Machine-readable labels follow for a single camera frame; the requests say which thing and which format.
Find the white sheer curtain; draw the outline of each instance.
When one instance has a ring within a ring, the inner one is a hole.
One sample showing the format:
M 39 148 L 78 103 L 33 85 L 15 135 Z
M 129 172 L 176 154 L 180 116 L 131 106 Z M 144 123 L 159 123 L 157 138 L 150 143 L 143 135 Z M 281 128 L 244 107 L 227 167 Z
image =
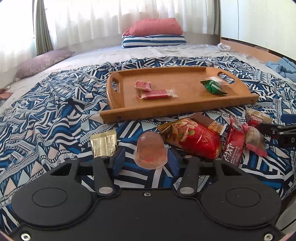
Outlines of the white sheer curtain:
M 36 55 L 32 0 L 0 2 L 0 73 Z
M 184 31 L 214 33 L 214 0 L 44 0 L 54 48 L 122 34 L 145 18 L 176 18 Z

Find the bed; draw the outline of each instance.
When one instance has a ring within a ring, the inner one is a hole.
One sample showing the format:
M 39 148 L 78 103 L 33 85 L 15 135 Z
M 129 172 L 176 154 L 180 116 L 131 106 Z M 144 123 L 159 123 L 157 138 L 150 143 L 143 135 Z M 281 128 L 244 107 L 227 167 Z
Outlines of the bed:
M 180 45 L 122 49 L 109 47 L 73 56 L 35 76 L 11 86 L 13 95 L 0 107 L 0 229 L 11 232 L 17 221 L 10 205 L 12 195 L 27 182 L 71 157 L 92 159 L 89 138 L 116 128 L 118 145 L 127 160 L 115 184 L 120 187 L 158 188 L 178 186 L 168 164 L 157 170 L 139 168 L 133 161 L 136 141 L 146 130 L 186 115 L 104 124 L 99 116 L 109 108 L 105 83 L 110 72 L 162 66 L 210 66 L 232 72 L 260 95 L 252 108 L 262 110 L 282 124 L 280 116 L 296 113 L 296 85 L 283 80 L 257 59 L 212 45 Z M 231 112 L 245 121 L 244 108 L 206 111 L 212 119 L 229 123 Z M 225 143 L 225 132 L 222 142 Z M 281 149 L 265 137 L 267 158 L 243 152 L 240 168 L 273 187 L 284 198 L 294 190 L 295 151 Z M 201 176 L 199 191 L 214 180 Z M 82 184 L 93 190 L 91 176 Z

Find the gray curtain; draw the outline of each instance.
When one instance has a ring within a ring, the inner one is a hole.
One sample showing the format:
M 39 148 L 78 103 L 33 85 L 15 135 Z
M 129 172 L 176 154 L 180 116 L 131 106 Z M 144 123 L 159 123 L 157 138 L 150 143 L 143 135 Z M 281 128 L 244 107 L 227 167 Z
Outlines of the gray curtain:
M 220 0 L 214 0 L 214 8 L 215 8 L 215 25 L 214 25 L 214 34 L 220 35 Z
M 43 0 L 37 0 L 35 26 L 37 55 L 44 54 L 48 51 L 53 50 L 52 41 L 50 40 L 49 30 L 46 21 Z

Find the white wardrobe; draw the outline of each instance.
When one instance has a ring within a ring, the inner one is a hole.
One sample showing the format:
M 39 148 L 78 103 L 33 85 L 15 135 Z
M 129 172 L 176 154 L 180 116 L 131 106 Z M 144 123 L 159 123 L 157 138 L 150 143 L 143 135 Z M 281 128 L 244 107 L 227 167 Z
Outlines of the white wardrobe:
M 296 3 L 220 0 L 221 37 L 258 45 L 296 60 Z

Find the purple pillow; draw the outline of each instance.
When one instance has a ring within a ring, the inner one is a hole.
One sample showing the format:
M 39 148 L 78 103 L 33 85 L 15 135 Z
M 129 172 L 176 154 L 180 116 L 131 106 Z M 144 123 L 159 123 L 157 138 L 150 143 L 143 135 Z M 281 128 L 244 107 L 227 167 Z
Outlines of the purple pillow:
M 74 54 L 74 52 L 68 50 L 52 50 L 29 59 L 18 66 L 14 81 L 16 82 L 20 79 L 36 75 L 58 62 L 71 57 L 72 54 Z

